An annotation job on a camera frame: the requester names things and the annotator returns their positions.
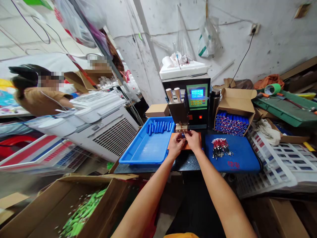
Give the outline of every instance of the green control panel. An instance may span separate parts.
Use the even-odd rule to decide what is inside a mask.
[[[206,92],[208,90],[208,84],[187,85],[186,89],[189,109],[191,111],[207,109],[208,98]]]

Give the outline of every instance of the green toolbox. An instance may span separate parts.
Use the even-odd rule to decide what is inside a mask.
[[[288,100],[282,100],[281,97],[277,95],[270,96],[269,98],[254,98],[252,102],[294,127],[317,127],[317,115],[309,111],[313,107],[317,109],[316,102],[284,90],[281,90],[280,93],[283,94],[285,98],[299,104],[303,109]]]

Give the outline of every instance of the blue plastic tray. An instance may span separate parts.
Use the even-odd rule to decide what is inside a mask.
[[[146,133],[149,123],[172,122],[171,131],[163,133],[153,133],[151,136]],[[168,143],[174,131],[175,123],[172,117],[150,117],[132,143],[119,159],[122,164],[161,164],[166,158]]]

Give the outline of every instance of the blue mat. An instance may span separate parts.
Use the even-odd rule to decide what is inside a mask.
[[[219,172],[225,173],[258,173],[260,163],[254,154],[248,139],[233,135],[206,135],[206,155]],[[216,138],[226,138],[233,156],[225,155],[222,158],[212,158],[213,143]]]

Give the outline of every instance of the green tape roll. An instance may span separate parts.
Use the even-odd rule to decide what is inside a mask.
[[[281,91],[281,86],[279,84],[269,84],[265,87],[264,93],[268,95],[275,95]]]

